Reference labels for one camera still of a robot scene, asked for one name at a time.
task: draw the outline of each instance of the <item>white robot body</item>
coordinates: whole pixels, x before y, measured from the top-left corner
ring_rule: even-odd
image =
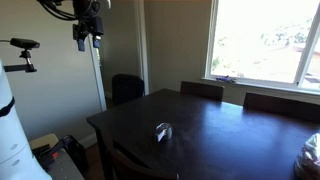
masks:
[[[0,60],[0,109],[11,100],[11,89]],[[31,153],[15,106],[9,114],[0,117],[0,179],[52,179]]]

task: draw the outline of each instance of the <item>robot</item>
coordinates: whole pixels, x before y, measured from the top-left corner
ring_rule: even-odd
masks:
[[[51,15],[67,21],[78,20],[73,25],[73,39],[78,43],[78,50],[84,51],[84,40],[88,34],[93,36],[93,46],[98,48],[100,36],[103,35],[102,22],[97,16],[100,4],[95,0],[73,0],[74,14],[63,12],[56,6],[62,5],[63,0],[38,0]],[[24,70],[27,73],[36,72],[30,61],[28,50],[39,48],[38,42],[13,38],[10,44],[23,48],[21,58],[26,60],[25,65],[4,66],[0,60],[0,179],[20,180],[36,179],[51,180],[32,154],[24,130],[20,124],[6,72]]]

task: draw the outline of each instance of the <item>window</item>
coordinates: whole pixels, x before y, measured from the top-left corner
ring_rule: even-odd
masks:
[[[213,0],[206,78],[320,90],[319,0]]]

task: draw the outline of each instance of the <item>window frame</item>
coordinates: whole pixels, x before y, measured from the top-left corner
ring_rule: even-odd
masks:
[[[204,74],[204,79],[209,79],[209,80],[216,80],[217,77],[221,76],[221,75],[211,74],[212,55],[214,52],[218,8],[219,8],[219,0],[212,0],[207,58],[206,58],[206,66],[205,66],[205,74]],[[319,37],[320,37],[320,3],[318,4],[318,8],[313,18],[313,22],[306,40],[306,45],[304,50],[302,51],[302,54],[300,57],[300,63],[298,65],[294,81],[292,83],[234,77],[236,79],[236,82],[240,84],[248,84],[251,86],[258,86],[258,87],[266,86],[268,88],[276,87],[276,88],[286,88],[286,89],[302,89],[306,91],[319,92],[320,88],[319,89],[305,88],[305,87],[302,87],[301,86],[302,83],[300,83],[304,80],[306,76],[306,73],[308,71],[308,68],[310,66],[311,59],[313,56],[313,51],[315,49],[315,46],[318,42]]]

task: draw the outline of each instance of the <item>black chair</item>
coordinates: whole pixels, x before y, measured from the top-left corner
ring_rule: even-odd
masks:
[[[247,92],[243,107],[300,120],[320,122],[320,105]]]
[[[137,76],[117,74],[112,77],[112,102],[120,105],[125,102],[142,97],[144,82]]]
[[[107,148],[109,159],[119,180],[178,180],[176,173],[162,173],[135,164],[121,154],[112,138],[104,133],[103,140]]]
[[[216,101],[222,101],[223,90],[223,86],[214,86],[209,84],[201,84],[187,81],[181,81],[180,86],[181,94],[192,94],[196,96],[210,98]]]

